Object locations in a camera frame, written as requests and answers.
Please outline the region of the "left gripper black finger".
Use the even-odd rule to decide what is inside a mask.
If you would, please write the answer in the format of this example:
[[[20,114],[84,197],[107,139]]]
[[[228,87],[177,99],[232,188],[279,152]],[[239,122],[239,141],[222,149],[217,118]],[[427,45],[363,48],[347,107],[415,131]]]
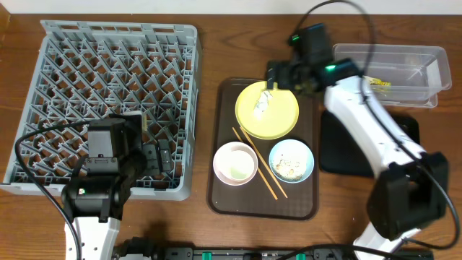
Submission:
[[[155,144],[143,144],[142,152],[147,159],[147,166],[144,171],[145,176],[157,176],[160,174],[160,164],[157,157],[157,147]]]
[[[166,139],[159,139],[157,141],[158,154],[160,156],[162,172],[169,173],[173,169],[172,155],[170,152],[169,141]]]

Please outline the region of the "green yellow snack wrapper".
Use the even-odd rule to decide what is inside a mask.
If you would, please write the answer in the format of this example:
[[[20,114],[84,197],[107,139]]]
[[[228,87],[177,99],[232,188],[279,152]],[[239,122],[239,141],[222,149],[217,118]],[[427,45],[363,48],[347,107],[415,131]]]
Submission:
[[[390,82],[384,82],[381,79],[369,76],[364,76],[364,78],[369,82],[369,85],[374,92],[387,93],[391,91]]]

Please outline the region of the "light blue bowl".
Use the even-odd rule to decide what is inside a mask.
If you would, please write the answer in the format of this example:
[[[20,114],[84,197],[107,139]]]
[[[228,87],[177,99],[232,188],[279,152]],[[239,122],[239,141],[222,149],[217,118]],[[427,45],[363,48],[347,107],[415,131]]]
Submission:
[[[285,139],[276,143],[269,153],[271,172],[285,183],[301,183],[314,172],[315,158],[305,143]]]

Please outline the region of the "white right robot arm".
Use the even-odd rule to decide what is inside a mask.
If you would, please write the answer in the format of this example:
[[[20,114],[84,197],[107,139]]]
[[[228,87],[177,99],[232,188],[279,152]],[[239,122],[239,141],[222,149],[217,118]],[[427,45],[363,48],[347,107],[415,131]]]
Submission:
[[[457,214],[447,194],[448,161],[402,131],[351,59],[334,61],[324,25],[297,26],[288,43],[293,56],[268,63],[268,87],[323,92],[326,110],[349,132],[375,176],[367,201],[370,222],[349,249],[357,259],[396,259],[413,235],[447,210]]]

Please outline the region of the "white napkin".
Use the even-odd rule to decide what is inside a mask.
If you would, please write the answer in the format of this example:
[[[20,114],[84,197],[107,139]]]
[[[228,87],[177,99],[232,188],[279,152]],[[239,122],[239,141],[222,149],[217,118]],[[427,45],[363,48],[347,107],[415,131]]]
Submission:
[[[253,109],[253,115],[258,120],[262,119],[264,112],[268,109],[269,101],[273,98],[271,92],[269,90],[264,90]]]

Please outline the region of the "pink white bowl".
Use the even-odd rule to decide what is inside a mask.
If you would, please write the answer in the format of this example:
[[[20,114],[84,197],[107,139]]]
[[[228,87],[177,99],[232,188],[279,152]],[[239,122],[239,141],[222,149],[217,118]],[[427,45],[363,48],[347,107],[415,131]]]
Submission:
[[[256,175],[250,146],[242,142],[228,142],[214,154],[212,166],[218,179],[229,186],[242,186]]]

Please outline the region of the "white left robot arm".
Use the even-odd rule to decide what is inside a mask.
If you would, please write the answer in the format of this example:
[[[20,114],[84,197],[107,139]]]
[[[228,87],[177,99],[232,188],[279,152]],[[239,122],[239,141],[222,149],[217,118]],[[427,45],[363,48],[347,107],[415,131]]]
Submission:
[[[166,175],[173,169],[165,140],[143,144],[147,117],[140,111],[93,120],[89,152],[77,163],[61,192],[71,224],[65,228],[67,259],[161,259],[147,238],[134,237],[121,246],[123,206],[138,178]]]

